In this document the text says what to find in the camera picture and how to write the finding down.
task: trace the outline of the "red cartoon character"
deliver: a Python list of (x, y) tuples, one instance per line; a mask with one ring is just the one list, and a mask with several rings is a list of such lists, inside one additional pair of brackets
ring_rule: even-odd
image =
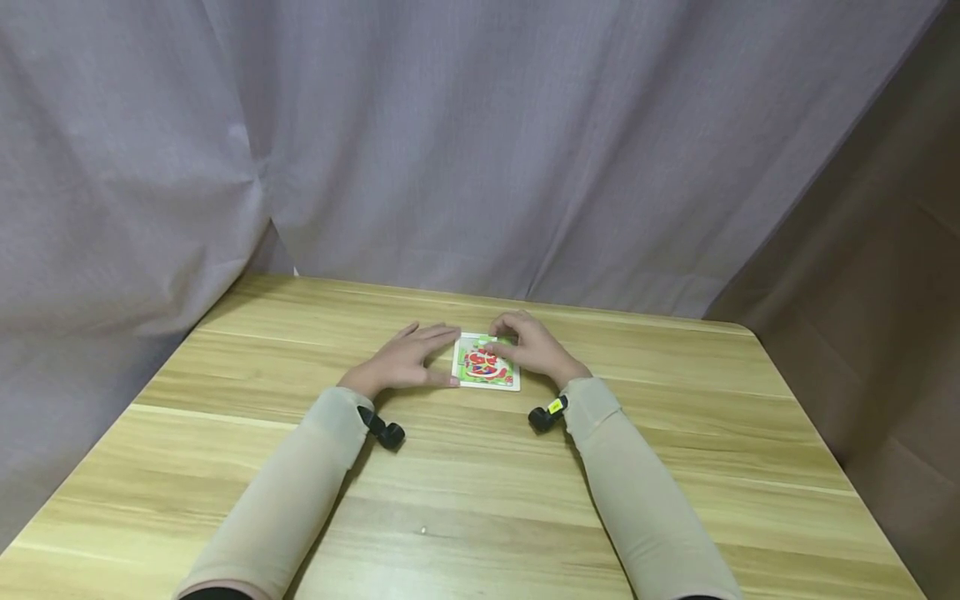
[(483, 348), (475, 348), (473, 351), (467, 352), (467, 354), (464, 355), (464, 365), (467, 367), (467, 372), (474, 377), (496, 379), (497, 377), (506, 375), (507, 368), (500, 367), (498, 369), (496, 363), (496, 356), (493, 356)]

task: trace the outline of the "wood grain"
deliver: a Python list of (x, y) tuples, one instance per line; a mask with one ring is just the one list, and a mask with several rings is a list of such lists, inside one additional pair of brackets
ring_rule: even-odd
[[(923, 597), (738, 325), (275, 276), (210, 311), (0, 556), (0, 597), (169, 597), (346, 368), (410, 321), (483, 331), (520, 306), (608, 380), (747, 597)], [(526, 424), (553, 394), (524, 376), (519, 394), (391, 397), (406, 444), (365, 447), (290, 597), (633, 597), (567, 437)]]

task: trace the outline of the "card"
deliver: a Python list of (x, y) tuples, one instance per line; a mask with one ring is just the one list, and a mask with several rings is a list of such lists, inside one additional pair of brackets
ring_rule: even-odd
[(520, 391), (520, 369), (505, 358), (483, 349), (490, 342), (513, 344), (509, 338), (482, 333), (462, 333), (453, 347), (453, 376), (465, 388)]

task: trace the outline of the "sleeve cuff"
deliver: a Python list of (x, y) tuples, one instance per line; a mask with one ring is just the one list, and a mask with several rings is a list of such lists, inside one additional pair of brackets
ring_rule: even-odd
[(320, 432), (330, 440), (336, 448), (338, 462), (346, 470), (353, 467), (367, 439), (367, 425), (360, 419), (358, 406), (373, 410), (370, 399), (353, 390), (327, 388), (300, 423), (300, 427)]
[(620, 410), (620, 402), (599, 377), (571, 379), (561, 391), (568, 405), (564, 413), (566, 431), (579, 445), (597, 425)]

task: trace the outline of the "beige arm sleeve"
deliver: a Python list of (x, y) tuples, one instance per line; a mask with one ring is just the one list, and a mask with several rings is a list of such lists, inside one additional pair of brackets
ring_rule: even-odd
[(741, 600), (730, 568), (684, 493), (603, 380), (574, 379), (564, 393), (566, 430), (636, 595)]
[(317, 398), (240, 496), (175, 597), (203, 588), (234, 588), (253, 600), (283, 597), (363, 446), (367, 427), (357, 406), (373, 409), (346, 388)]

